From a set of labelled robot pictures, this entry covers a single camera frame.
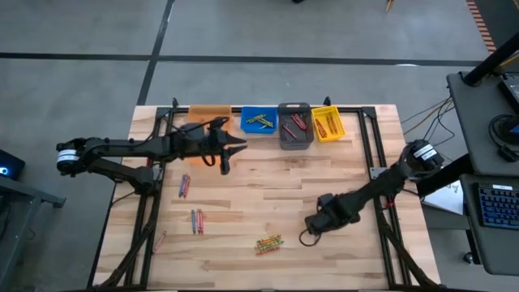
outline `orange striped edge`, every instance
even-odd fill
[[[490,36],[490,33],[488,32],[487,26],[485,22],[483,21],[483,18],[481,14],[479,13],[479,9],[476,6],[476,3],[472,0],[467,0],[467,5],[469,7],[470,13],[472,13],[472,17],[474,18],[474,21],[476,22],[476,26],[478,26],[479,34],[481,34],[481,38],[483,39],[483,42],[485,43],[485,46],[487,47],[488,53],[492,54],[497,49],[495,47],[494,41],[492,40],[492,37]]]

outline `bundle of crayons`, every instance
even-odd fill
[[[315,123],[317,124],[317,131],[319,131],[319,135],[321,135],[321,137],[323,137],[323,138],[326,138],[328,136],[328,134],[326,133],[326,130],[324,129],[321,122],[319,122],[319,120],[316,119]]]
[[[276,251],[280,249],[282,243],[281,234],[260,239],[256,242],[256,255],[260,256],[270,251]]]

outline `keyboard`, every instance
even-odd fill
[[[477,188],[482,224],[519,230],[519,186],[479,183]]]

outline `wooden table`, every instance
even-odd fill
[[[391,165],[405,146],[397,107],[375,107]],[[152,130],[155,112],[156,106],[136,107],[129,137],[145,139]],[[174,124],[186,120],[186,114],[176,114]],[[315,212],[320,195],[356,190],[369,181],[358,116],[342,114],[346,137],[332,143],[316,140],[305,151],[281,150],[277,132],[246,135],[240,130],[239,114],[231,121],[231,134],[246,137],[248,148],[231,158],[228,175],[220,175],[217,166],[209,168],[188,161],[167,165],[156,240],[163,231],[168,235],[152,256],[148,288],[387,288],[371,202],[360,212],[359,223],[324,234],[315,247],[304,247],[298,241],[305,229],[303,219]],[[369,123],[368,129],[377,161]],[[122,161],[133,167],[144,162],[140,158]],[[185,173],[191,176],[191,187],[187,198],[179,199],[178,188]],[[118,186],[114,200],[130,191],[127,184]],[[94,284],[103,282],[130,248],[138,201],[139,197],[133,195],[112,207]],[[402,192],[396,204],[406,248],[426,274],[440,282],[418,197]],[[203,235],[194,235],[191,229],[191,210],[197,208],[205,214]],[[256,256],[255,241],[271,234],[282,234],[282,248]],[[392,261],[400,279],[394,250]]]

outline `gray floor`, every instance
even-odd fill
[[[166,0],[0,2],[0,52],[150,54]],[[478,60],[487,51],[465,0],[177,0],[162,54]],[[45,292],[86,285],[113,184],[96,175],[62,178],[57,142],[126,137],[147,62],[0,59],[0,148],[28,162],[27,184],[67,198],[44,207],[32,227],[14,287]],[[448,97],[445,76],[470,68],[159,62],[147,105],[277,104],[283,101],[397,104],[401,118]],[[456,138],[439,146],[466,151]],[[417,120],[404,124],[409,129]],[[428,123],[406,136],[421,138]],[[438,129],[431,141],[448,137]],[[442,282],[453,288],[512,291],[461,262],[461,231],[430,230]]]

